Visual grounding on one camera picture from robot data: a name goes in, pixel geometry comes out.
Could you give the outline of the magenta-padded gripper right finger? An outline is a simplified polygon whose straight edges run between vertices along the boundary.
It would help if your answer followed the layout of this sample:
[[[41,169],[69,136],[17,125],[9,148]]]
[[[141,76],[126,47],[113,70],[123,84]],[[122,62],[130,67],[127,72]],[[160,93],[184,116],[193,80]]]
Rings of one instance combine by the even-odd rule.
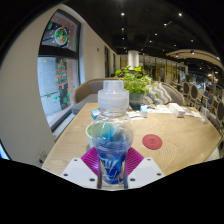
[[[163,177],[163,171],[151,157],[143,157],[134,148],[128,150],[124,172],[125,189],[140,188]]]

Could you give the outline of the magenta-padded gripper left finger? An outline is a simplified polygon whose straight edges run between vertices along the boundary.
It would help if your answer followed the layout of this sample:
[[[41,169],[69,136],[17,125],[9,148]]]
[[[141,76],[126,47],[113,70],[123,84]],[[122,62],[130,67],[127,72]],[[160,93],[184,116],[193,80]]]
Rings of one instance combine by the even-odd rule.
[[[61,177],[84,188],[101,188],[100,161],[95,148],[91,148],[81,158],[73,158]]]

